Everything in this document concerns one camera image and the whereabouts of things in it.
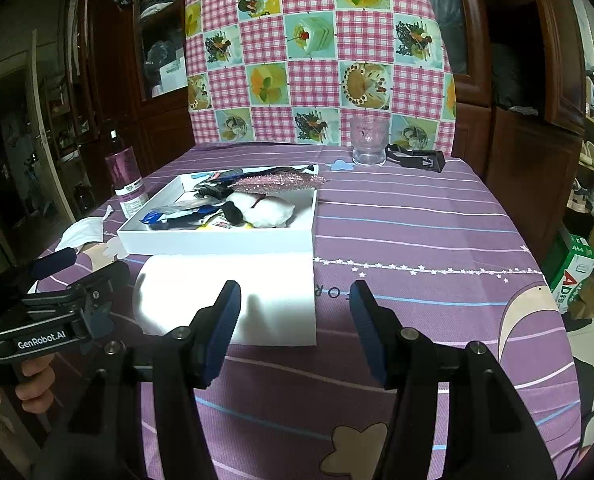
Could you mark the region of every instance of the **white paper towel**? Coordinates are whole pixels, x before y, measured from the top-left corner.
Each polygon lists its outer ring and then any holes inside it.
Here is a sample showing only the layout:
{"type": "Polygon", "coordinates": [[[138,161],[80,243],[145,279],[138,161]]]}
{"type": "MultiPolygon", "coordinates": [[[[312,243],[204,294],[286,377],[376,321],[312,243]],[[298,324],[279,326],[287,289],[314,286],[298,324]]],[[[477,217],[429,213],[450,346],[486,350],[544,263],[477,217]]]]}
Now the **white paper towel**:
{"type": "Polygon", "coordinates": [[[55,252],[65,249],[66,247],[81,247],[89,242],[103,242],[104,220],[106,220],[112,212],[113,208],[108,206],[104,216],[89,216],[88,218],[75,222],[64,231],[62,239],[55,248],[55,252]]]}
{"type": "Polygon", "coordinates": [[[232,343],[317,344],[310,253],[152,256],[135,284],[135,319],[154,335],[189,325],[197,310],[215,303],[226,280],[241,286],[232,343]]]}

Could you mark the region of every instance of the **glass cup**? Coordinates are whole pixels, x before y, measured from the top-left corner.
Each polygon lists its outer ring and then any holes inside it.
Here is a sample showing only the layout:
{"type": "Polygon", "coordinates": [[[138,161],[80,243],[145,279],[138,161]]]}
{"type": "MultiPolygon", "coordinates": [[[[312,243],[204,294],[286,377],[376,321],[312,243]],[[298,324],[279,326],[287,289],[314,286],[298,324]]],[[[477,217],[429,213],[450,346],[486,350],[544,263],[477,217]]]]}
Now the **glass cup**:
{"type": "Polygon", "coordinates": [[[391,121],[378,117],[353,117],[350,119],[350,142],[353,145],[353,162],[360,166],[383,166],[386,162],[391,121]]]}

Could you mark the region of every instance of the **pink tinsel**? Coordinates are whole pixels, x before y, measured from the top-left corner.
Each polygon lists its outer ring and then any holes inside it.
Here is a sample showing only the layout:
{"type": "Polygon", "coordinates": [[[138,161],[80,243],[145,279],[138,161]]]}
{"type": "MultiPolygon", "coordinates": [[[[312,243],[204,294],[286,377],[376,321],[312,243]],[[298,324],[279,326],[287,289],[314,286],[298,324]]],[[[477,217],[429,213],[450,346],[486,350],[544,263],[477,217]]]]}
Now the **pink tinsel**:
{"type": "Polygon", "coordinates": [[[267,194],[295,189],[317,189],[325,183],[325,178],[312,173],[278,173],[242,178],[231,184],[231,189],[244,193],[267,194]]]}

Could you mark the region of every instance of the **striped tablecloth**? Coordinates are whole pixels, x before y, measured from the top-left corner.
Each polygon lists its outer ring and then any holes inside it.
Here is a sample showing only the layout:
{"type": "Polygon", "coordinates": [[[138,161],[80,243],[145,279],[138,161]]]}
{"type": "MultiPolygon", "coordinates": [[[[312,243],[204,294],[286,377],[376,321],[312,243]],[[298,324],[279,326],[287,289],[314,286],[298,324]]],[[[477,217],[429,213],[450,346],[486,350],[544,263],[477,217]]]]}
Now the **striped tablecloth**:
{"type": "MultiPolygon", "coordinates": [[[[462,160],[450,158],[441,174],[391,162],[361,168],[350,161],[347,148],[208,144],[145,178],[154,193],[182,173],[315,163],[329,180],[315,221],[317,346],[231,345],[219,378],[195,392],[222,480],[372,477],[394,395],[382,391],[366,364],[346,301],[354,280],[365,279],[402,325],[453,346],[482,340],[495,354],[507,305],[544,285],[512,221],[462,160]]],[[[116,211],[104,222],[105,242],[124,221],[117,201],[108,203],[116,211]]],[[[105,209],[94,214],[102,216],[105,209]]],[[[124,259],[133,283],[146,259],[124,259]]],[[[39,290],[64,288],[92,266],[81,254],[75,266],[44,280],[39,290]]],[[[107,332],[139,344],[147,337],[133,319],[131,299],[128,291],[114,303],[107,332]]],[[[533,310],[512,330],[502,365],[561,474],[580,438],[578,385],[560,315],[539,305],[533,310]]],[[[69,399],[90,358],[87,350],[55,360],[60,402],[69,399]]],[[[150,385],[142,392],[149,474],[161,479],[150,385]]],[[[441,388],[431,478],[442,473],[448,398],[448,389],[441,388]]]]}

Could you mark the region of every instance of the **human hand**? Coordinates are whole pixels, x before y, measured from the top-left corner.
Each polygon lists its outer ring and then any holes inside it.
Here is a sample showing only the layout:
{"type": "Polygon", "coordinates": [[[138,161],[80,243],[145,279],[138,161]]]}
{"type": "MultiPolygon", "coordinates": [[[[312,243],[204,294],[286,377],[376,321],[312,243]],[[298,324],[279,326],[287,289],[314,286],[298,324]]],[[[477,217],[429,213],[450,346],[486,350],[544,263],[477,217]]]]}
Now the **human hand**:
{"type": "Polygon", "coordinates": [[[55,354],[50,354],[22,363],[22,374],[32,378],[26,383],[18,384],[15,394],[22,401],[22,408],[26,412],[45,413],[53,403],[54,397],[49,388],[55,382],[55,372],[50,366],[54,358],[55,354]]]}

